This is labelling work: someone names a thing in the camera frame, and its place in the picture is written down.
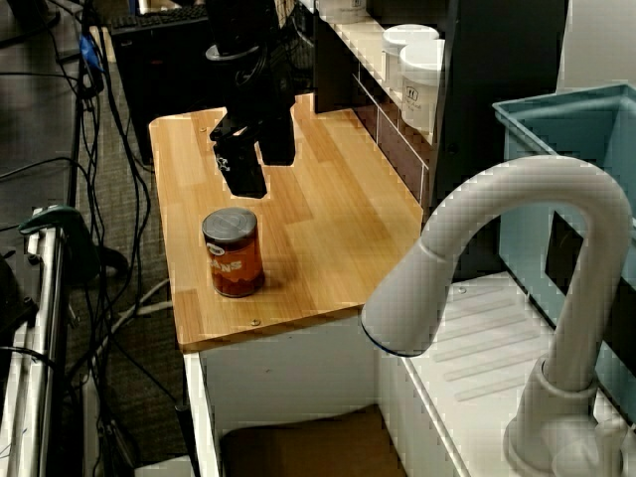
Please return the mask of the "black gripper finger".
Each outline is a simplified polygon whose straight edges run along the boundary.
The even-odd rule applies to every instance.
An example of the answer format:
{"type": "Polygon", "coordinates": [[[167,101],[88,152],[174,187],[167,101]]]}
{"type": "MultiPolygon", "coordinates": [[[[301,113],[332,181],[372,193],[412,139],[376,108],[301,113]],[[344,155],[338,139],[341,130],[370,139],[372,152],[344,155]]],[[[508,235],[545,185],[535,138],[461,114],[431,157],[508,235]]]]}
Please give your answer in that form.
{"type": "Polygon", "coordinates": [[[213,150],[218,169],[233,195],[253,199],[266,195],[264,176],[252,142],[220,140],[213,150]]]}
{"type": "Polygon", "coordinates": [[[266,119],[260,126],[258,144],[267,166],[291,166],[295,159],[295,139],[290,116],[266,119]]]}

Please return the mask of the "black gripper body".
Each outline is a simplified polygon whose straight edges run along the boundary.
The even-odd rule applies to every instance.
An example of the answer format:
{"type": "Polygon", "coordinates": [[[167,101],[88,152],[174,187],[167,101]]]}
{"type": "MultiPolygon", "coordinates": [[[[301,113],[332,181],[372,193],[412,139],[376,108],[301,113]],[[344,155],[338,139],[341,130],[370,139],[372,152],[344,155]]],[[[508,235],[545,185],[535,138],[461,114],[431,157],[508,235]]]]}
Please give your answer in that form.
{"type": "Polygon", "coordinates": [[[268,120],[289,115],[295,102],[287,54],[282,47],[252,47],[234,55],[208,48],[226,114],[210,139],[218,142],[245,128],[258,130],[268,120]]]}

